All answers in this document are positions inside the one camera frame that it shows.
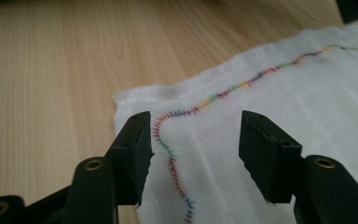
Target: wooden table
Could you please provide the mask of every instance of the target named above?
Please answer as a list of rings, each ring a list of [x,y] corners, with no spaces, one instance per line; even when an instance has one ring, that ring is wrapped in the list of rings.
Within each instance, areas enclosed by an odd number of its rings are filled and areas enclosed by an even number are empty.
[[[33,203],[103,155],[116,92],[329,25],[334,0],[1,0],[0,195]],[[120,219],[137,223],[132,207]]]

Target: wooden surface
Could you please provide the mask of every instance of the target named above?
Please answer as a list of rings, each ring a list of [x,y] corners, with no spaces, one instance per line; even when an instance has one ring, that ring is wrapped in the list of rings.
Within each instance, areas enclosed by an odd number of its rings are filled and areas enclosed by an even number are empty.
[[[103,155],[116,92],[329,25],[343,26],[334,0],[0,1],[0,195],[33,203]]]

